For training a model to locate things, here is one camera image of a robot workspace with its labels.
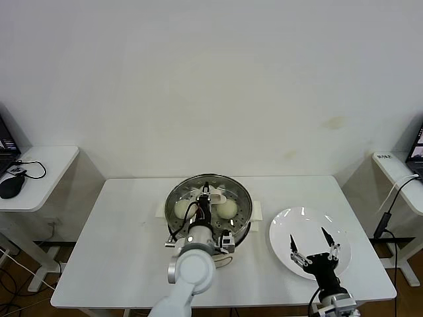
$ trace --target wall stain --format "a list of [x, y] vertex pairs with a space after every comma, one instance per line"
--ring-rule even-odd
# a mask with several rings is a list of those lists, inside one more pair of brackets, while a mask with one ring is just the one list
[[284, 159], [291, 160], [297, 156], [297, 153], [298, 153], [297, 150], [291, 150], [291, 151], [285, 152]]
[[345, 124], [346, 124], [346, 118], [342, 116], [338, 116], [323, 122], [321, 126], [330, 130], [337, 130], [337, 129], [340, 129], [341, 127], [344, 127]]

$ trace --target white plate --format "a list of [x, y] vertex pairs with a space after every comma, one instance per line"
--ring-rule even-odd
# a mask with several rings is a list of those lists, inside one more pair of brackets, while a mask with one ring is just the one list
[[305, 273], [291, 260], [290, 237], [292, 234], [298, 252], [311, 256], [329, 251], [329, 245], [322, 229], [332, 235], [335, 243], [341, 245], [339, 263], [335, 274], [340, 275], [346, 270], [351, 260], [351, 246], [345, 232], [336, 221], [328, 215], [308, 207], [292, 207], [281, 211], [270, 224], [270, 244], [279, 260], [291, 271], [306, 279], [315, 279], [314, 275]]

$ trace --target floor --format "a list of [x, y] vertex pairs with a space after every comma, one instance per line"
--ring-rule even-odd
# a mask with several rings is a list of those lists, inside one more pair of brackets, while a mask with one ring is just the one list
[[[379, 257], [388, 257], [390, 253], [388, 249], [382, 245], [378, 244], [376, 247], [376, 251], [379, 254]], [[72, 252], [72, 248], [63, 247], [61, 248], [57, 259], [60, 261], [66, 262], [68, 257]], [[17, 255], [16, 260], [20, 263], [24, 264], [27, 268], [35, 271], [38, 268], [38, 264], [32, 260], [28, 255], [24, 252], [21, 252]], [[410, 259], [410, 264], [413, 267], [414, 271], [416, 272], [417, 276], [421, 281], [423, 281], [423, 251], [417, 253], [413, 258]], [[16, 280], [18, 289], [22, 286], [28, 285], [27, 279], [29, 278], [30, 274], [26, 272], [23, 268], [19, 267], [18, 265], [14, 264], [12, 261], [8, 261], [3, 264], [2, 269], [9, 272], [13, 278]], [[393, 269], [388, 270], [389, 276], [393, 278]], [[57, 275], [48, 275], [46, 282], [53, 285], [57, 282]], [[401, 271], [398, 271], [398, 317], [417, 317], [423, 316], [423, 305], [421, 305], [420, 300], [423, 299], [423, 287], [409, 287], [406, 280], [404, 279]], [[15, 291], [13, 282], [8, 277], [6, 273], [0, 271], [0, 280], [3, 282], [4, 286], [6, 286], [10, 291]], [[86, 317], [87, 315], [83, 314], [79, 310], [72, 310], [72, 309], [56, 309], [50, 305], [50, 301], [48, 300], [53, 291], [51, 289], [46, 289], [37, 295], [32, 295], [29, 297], [16, 297], [13, 301], [13, 304], [19, 305], [20, 307], [29, 306], [31, 304], [37, 303], [41, 300], [37, 305], [34, 305], [30, 308], [19, 312], [8, 314], [7, 316], [10, 317]], [[30, 295], [28, 294], [26, 287], [23, 287], [19, 292], [20, 295]], [[0, 304], [8, 303], [13, 298], [13, 295], [8, 293], [4, 287], [0, 285]], [[372, 316], [394, 316], [393, 310], [393, 301], [386, 301], [386, 302], [368, 302], [362, 306], [360, 306], [360, 312], [364, 317], [372, 317]], [[8, 312], [12, 312], [16, 310], [17, 307], [9, 307]], [[255, 317], [255, 316], [263, 316], [263, 317], [276, 317], [276, 316], [300, 316], [306, 315], [306, 308], [303, 306], [299, 307], [257, 307], [257, 308], [238, 308], [237, 311], [231, 310], [229, 308], [216, 308], [216, 309], [194, 309], [193, 316], [194, 317]], [[146, 316], [148, 310], [137, 310], [132, 311], [131, 316]], [[4, 317], [6, 314], [6, 307], [0, 306], [0, 317]], [[115, 316], [122, 316], [123, 310], [116, 310], [113, 312]]]

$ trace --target computer mouse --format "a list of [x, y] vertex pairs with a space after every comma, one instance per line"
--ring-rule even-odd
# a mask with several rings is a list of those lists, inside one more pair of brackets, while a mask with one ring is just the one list
[[3, 199], [14, 198], [20, 193], [24, 182], [24, 176], [15, 176], [3, 180], [0, 184], [0, 197]]

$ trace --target laptop screen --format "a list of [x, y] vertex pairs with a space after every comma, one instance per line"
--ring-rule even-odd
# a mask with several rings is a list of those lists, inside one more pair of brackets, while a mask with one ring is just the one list
[[407, 161], [419, 160], [423, 162], [423, 125], [420, 127], [417, 138], [408, 154]]
[[7, 129], [5, 122], [0, 117], [0, 154], [4, 153], [17, 153], [20, 151], [17, 147], [17, 144], [12, 138], [9, 130]]

